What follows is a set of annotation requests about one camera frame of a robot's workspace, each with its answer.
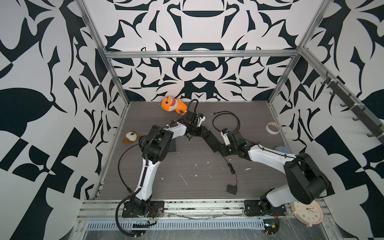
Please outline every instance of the orange shark plush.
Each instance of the orange shark plush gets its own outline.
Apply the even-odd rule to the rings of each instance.
[[[161,101],[161,107],[168,111],[172,112],[176,110],[177,113],[185,114],[187,111],[187,106],[181,101],[181,99],[175,99],[173,97],[167,96]]]

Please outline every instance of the gray tabletop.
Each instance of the gray tabletop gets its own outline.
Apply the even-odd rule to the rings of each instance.
[[[220,132],[212,126],[214,116],[210,113],[217,111],[235,113],[241,121],[240,132],[247,140],[260,141],[261,145],[272,149],[283,145],[280,134],[272,135],[265,129],[266,124],[273,121],[266,102],[199,103],[197,112],[206,116],[203,125],[223,142]],[[131,104],[109,165],[100,199],[122,199],[128,194],[117,171],[121,154],[132,145],[122,143],[125,134],[135,131],[137,134],[146,135],[152,125],[169,124],[171,120],[180,116],[175,111],[164,111],[159,103],[133,102]],[[215,120],[215,126],[218,129],[228,128],[231,131],[236,128],[236,124],[235,117],[231,115],[219,116]],[[193,137],[190,141],[186,137],[179,137],[176,139],[176,148],[176,152],[168,153],[157,170],[152,198],[251,198],[259,197],[273,187],[286,184],[283,173],[266,165],[232,155],[226,157],[233,165],[238,177],[237,195],[232,195],[226,192],[225,185],[235,185],[235,175],[230,173],[223,157],[218,152],[213,153],[201,137]],[[140,177],[141,154],[139,146],[134,147],[123,156],[120,163],[122,177],[133,190]]]

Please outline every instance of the paper scrap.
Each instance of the paper scrap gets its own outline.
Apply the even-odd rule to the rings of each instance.
[[[181,174],[179,174],[180,177],[184,180],[185,184],[188,186],[187,182],[185,181],[185,179],[183,178],[183,176],[181,176]]]

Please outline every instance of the roll of tape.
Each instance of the roll of tape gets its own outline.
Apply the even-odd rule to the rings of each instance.
[[[272,131],[272,130],[269,128],[269,126],[274,126],[274,127],[276,127],[276,128],[277,128],[277,131]],[[280,126],[279,126],[277,123],[275,123],[275,122],[269,122],[269,123],[267,123],[266,126],[265,126],[265,129],[266,129],[267,132],[269,132],[270,134],[278,134],[278,133],[280,132]]]

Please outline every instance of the light blue object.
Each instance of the light blue object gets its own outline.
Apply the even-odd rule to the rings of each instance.
[[[275,150],[283,153],[291,153],[291,150],[289,149],[289,147],[278,146],[278,147],[275,147]]]

